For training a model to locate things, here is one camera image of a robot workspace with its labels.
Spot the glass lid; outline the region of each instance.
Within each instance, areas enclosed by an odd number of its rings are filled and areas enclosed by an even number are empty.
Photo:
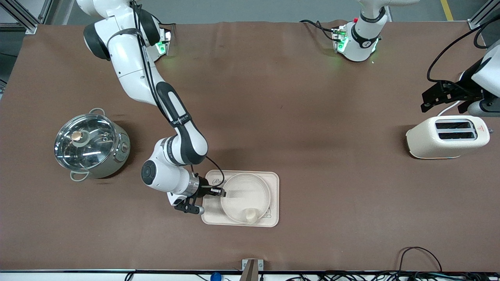
[[[66,123],[55,138],[54,153],[59,164],[73,171],[97,166],[113,150],[116,130],[103,115],[89,113]]]

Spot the brown table cover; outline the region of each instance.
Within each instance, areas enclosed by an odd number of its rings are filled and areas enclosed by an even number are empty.
[[[390,22],[361,63],[302,23],[176,27],[159,72],[223,169],[279,175],[272,228],[206,225],[142,183],[143,162],[174,130],[127,97],[83,28],[26,36],[0,101],[1,269],[232,269],[260,258],[267,270],[389,270],[407,246],[431,250],[446,271],[500,269],[497,135],[453,160],[414,159],[405,147],[405,132],[444,108],[420,111],[426,71],[465,22]],[[456,79],[482,55],[467,38],[432,76]],[[95,107],[128,132],[130,157],[113,177],[72,182],[54,139]],[[416,251],[403,269],[437,268]]]

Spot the green led light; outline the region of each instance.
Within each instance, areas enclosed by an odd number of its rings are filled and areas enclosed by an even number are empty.
[[[344,36],[344,38],[342,39],[342,41],[340,41],[338,43],[338,48],[337,50],[339,52],[343,52],[345,49],[346,49],[346,45],[347,45],[347,42],[349,41],[348,37],[347,36]]]
[[[163,44],[162,42],[158,42],[158,43],[156,43],[156,49],[158,50],[158,53],[159,53],[160,55],[163,55],[163,54],[165,54],[165,52],[166,52],[166,51],[165,51],[165,44]]]
[[[371,52],[372,52],[372,53],[373,53],[373,52],[375,52],[375,47],[377,47],[377,43],[378,43],[378,42],[379,42],[379,40],[377,39],[377,40],[375,41],[375,43],[373,43],[373,48],[371,49]]]

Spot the blue object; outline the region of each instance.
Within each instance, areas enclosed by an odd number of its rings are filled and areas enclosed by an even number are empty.
[[[210,275],[210,281],[222,281],[222,275],[219,272],[214,272]]]

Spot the stainless steel pot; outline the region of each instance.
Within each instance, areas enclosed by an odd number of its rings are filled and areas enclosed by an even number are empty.
[[[130,140],[125,130],[109,120],[101,108],[94,108],[68,121],[57,133],[54,154],[70,170],[75,182],[99,179],[118,171],[129,157]]]

